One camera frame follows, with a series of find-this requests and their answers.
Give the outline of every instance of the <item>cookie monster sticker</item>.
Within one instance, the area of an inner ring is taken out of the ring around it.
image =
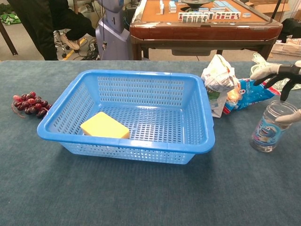
[[[254,140],[263,146],[274,145],[281,137],[282,130],[274,125],[267,123],[264,118],[258,124],[253,133]]]

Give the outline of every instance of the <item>black pants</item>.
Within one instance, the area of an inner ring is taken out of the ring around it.
[[[95,37],[95,29],[91,21],[81,13],[76,14],[71,9],[52,12],[52,22],[55,30],[71,29],[66,33],[69,40],[78,40],[85,34]]]
[[[71,29],[66,36],[78,40],[86,33],[95,37],[91,21],[70,9],[51,12],[48,0],[8,0],[37,50],[45,60],[57,60],[53,31]]]
[[[57,60],[48,0],[8,0],[45,60]]]

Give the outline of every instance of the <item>yellow sponge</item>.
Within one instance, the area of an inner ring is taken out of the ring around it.
[[[104,112],[97,113],[80,126],[86,135],[94,137],[129,138],[130,130]]]

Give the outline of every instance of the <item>blue tablecloth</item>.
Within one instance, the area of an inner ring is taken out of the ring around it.
[[[36,133],[40,120],[10,109],[34,90],[50,103],[88,69],[200,75],[208,62],[76,61],[0,63],[1,226],[299,226],[301,127],[271,153],[248,139],[271,100],[214,119],[212,151],[187,165],[73,155]],[[253,63],[233,62],[239,78]],[[301,92],[288,101],[300,107]]]

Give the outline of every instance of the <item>red grape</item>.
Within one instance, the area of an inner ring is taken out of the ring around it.
[[[36,103],[37,103],[37,104],[40,104],[41,102],[42,102],[41,99],[39,99],[39,98],[36,99]]]
[[[31,99],[31,98],[33,98],[32,94],[31,93],[27,94],[26,100]]]
[[[33,98],[30,98],[30,99],[27,100],[27,102],[28,102],[29,104],[31,104],[31,105],[34,105],[34,104],[36,103],[36,100],[33,99]]]
[[[29,111],[32,113],[32,114],[36,114],[38,112],[38,110],[35,108],[35,107],[30,107],[29,108]]]
[[[47,105],[45,108],[46,108],[47,110],[49,110],[51,107],[52,107],[52,105]]]
[[[41,104],[42,104],[42,107],[46,107],[46,106],[48,105],[48,101],[43,100],[43,101],[41,102]]]
[[[29,107],[29,103],[27,102],[27,101],[24,101],[23,103],[22,103],[22,105],[23,105],[23,107]]]
[[[31,91],[30,94],[32,95],[32,98],[34,98],[36,96],[36,93]]]
[[[23,110],[24,110],[24,106],[19,105],[19,106],[17,107],[17,109],[18,109],[19,111],[23,111]]]
[[[37,104],[36,104],[36,108],[39,110],[39,109],[42,108],[42,105],[41,105],[40,103],[37,103]]]
[[[41,115],[41,113],[38,112],[38,113],[37,113],[37,118],[41,119],[41,118],[43,118],[43,115]]]
[[[47,111],[46,110],[42,110],[39,112],[42,116],[44,116],[45,114],[47,114]]]
[[[23,101],[22,98],[21,98],[20,96],[18,96],[18,95],[14,95],[14,96],[13,96],[13,99],[14,99],[16,102],[22,102],[22,101]]]
[[[30,111],[30,108],[26,108],[24,111],[25,111],[25,114],[32,114]]]
[[[22,100],[26,100],[26,96],[27,96],[27,94],[22,94],[22,96],[21,96]]]
[[[16,101],[14,102],[14,106],[15,106],[15,107],[18,107],[18,106],[20,106],[20,105],[22,105],[22,102],[16,102]]]

